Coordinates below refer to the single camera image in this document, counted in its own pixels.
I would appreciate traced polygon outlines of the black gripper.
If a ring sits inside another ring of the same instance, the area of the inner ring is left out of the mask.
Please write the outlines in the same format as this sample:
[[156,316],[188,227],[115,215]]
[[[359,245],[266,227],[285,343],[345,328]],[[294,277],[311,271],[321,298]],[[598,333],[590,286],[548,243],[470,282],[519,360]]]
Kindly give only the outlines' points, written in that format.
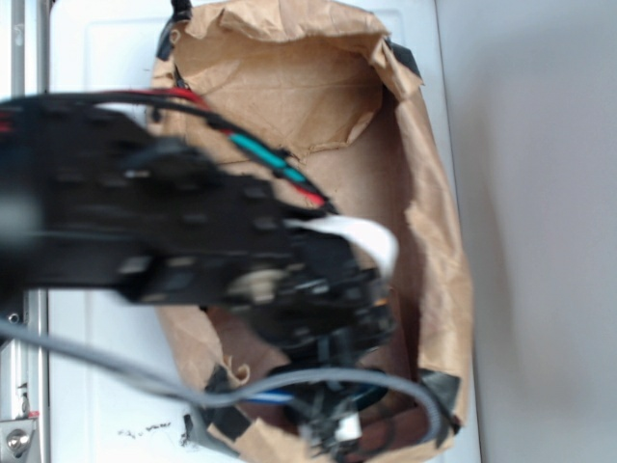
[[389,342],[395,330],[387,286],[375,268],[360,267],[349,242],[333,233],[296,228],[295,262],[235,279],[227,307],[291,360],[328,348],[357,358]]

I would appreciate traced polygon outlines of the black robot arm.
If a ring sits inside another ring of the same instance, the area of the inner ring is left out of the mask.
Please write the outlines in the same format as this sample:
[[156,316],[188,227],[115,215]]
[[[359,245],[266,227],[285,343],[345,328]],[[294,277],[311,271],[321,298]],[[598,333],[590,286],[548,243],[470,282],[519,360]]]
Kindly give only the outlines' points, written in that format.
[[1,105],[1,296],[112,289],[134,304],[227,309],[292,360],[386,343],[388,274],[317,223],[327,207],[278,197],[202,150],[157,137],[107,95]]

